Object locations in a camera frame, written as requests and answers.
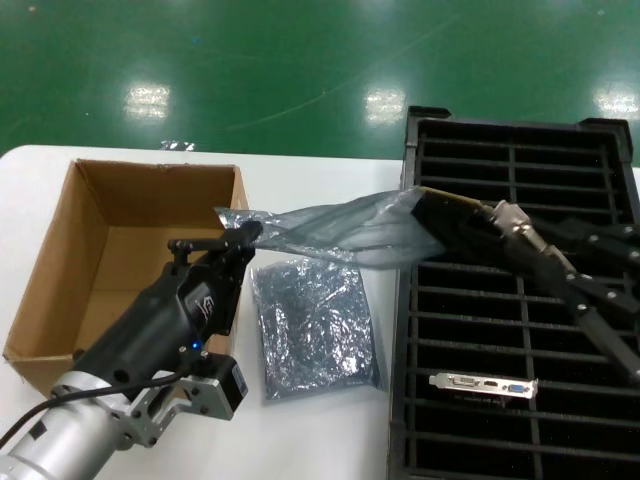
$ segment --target open cardboard box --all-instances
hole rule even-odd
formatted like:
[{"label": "open cardboard box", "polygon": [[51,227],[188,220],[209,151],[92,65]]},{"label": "open cardboard box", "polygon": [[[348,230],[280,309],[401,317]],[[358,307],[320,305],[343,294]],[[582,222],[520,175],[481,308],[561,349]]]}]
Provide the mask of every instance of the open cardboard box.
[{"label": "open cardboard box", "polygon": [[[89,348],[172,260],[168,240],[221,235],[215,206],[248,208],[237,167],[73,162],[5,358],[49,396],[73,352]],[[229,353],[232,335],[206,348]]]}]

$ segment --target plastic bag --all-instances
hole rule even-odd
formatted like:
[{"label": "plastic bag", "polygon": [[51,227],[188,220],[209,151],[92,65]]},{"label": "plastic bag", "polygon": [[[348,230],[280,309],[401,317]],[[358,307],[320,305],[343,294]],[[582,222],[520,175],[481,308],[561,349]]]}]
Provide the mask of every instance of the plastic bag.
[{"label": "plastic bag", "polygon": [[251,272],[268,400],[353,385],[386,388],[358,270],[314,259]]},{"label": "plastic bag", "polygon": [[247,220],[262,222],[257,248],[365,268],[399,268],[444,251],[411,215],[421,195],[413,188],[283,214],[227,208],[216,212],[225,228]]}]

